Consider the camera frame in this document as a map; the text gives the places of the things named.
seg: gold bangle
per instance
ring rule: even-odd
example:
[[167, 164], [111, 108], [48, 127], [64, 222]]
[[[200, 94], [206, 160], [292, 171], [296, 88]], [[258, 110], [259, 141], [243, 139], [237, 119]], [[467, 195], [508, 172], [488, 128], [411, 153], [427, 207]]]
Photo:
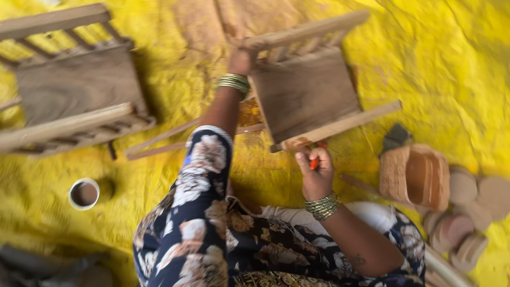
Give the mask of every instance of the gold bangle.
[[244, 97], [241, 100], [244, 100], [246, 98], [246, 95], [250, 91], [250, 84], [248, 83], [248, 79], [245, 76], [231, 73], [223, 75], [218, 80], [216, 88], [219, 87], [231, 87], [239, 90], [244, 95]]
[[305, 201], [304, 206], [308, 212], [313, 214], [316, 220], [322, 221], [335, 213], [342, 201], [335, 192], [315, 201]]

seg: white cloth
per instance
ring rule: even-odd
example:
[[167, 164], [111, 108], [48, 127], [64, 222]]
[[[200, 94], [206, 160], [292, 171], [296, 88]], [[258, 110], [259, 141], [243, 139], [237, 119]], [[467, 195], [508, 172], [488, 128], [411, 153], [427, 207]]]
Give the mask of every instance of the white cloth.
[[[397, 223], [395, 208], [374, 202], [352, 202], [345, 204], [355, 216], [366, 222], [379, 233], [384, 234]], [[262, 216], [275, 216], [290, 225], [301, 225], [309, 228], [316, 234], [329, 235], [320, 222], [305, 209], [290, 209], [280, 206], [266, 206], [262, 208]]]

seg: stack of wooden discs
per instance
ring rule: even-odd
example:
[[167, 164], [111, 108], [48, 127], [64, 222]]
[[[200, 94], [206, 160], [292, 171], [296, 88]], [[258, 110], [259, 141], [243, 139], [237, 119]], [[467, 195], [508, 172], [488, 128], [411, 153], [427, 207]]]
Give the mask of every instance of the stack of wooden discs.
[[510, 181], [499, 177], [477, 180], [463, 168], [450, 168], [450, 203], [453, 214], [430, 211], [423, 227], [430, 245], [449, 252], [451, 264], [459, 271], [472, 270], [489, 240], [484, 231], [510, 212]]
[[471, 218], [476, 230], [484, 231], [510, 212], [510, 181], [485, 177], [478, 181], [469, 171], [450, 168], [450, 202], [454, 214]]

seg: woman's arm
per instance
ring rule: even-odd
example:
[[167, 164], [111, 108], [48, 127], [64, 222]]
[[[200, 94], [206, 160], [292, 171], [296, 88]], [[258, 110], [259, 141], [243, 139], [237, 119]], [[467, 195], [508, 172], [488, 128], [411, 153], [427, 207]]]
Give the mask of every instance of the woman's arm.
[[[247, 50], [234, 50], [227, 73], [248, 75], [252, 62], [256, 59], [253, 52]], [[211, 125], [225, 130], [231, 138], [234, 138], [237, 129], [239, 115], [239, 102], [244, 95], [231, 87], [219, 87], [216, 97], [203, 117], [200, 126]]]
[[[319, 166], [311, 170], [309, 160], [317, 157]], [[311, 153], [303, 150], [296, 153], [296, 161], [303, 174], [303, 195], [307, 201], [319, 200], [333, 192], [334, 168], [326, 150], [315, 149]], [[360, 275], [381, 276], [396, 270], [404, 262], [404, 256], [396, 246], [343, 204], [321, 224]]]

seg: woman's left hand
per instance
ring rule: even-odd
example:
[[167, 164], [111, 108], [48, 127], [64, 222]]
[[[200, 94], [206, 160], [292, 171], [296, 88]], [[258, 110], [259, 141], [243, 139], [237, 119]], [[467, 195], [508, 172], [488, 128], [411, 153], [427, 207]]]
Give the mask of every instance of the woman's left hand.
[[230, 55], [227, 73], [247, 76], [257, 59], [257, 52], [235, 48]]

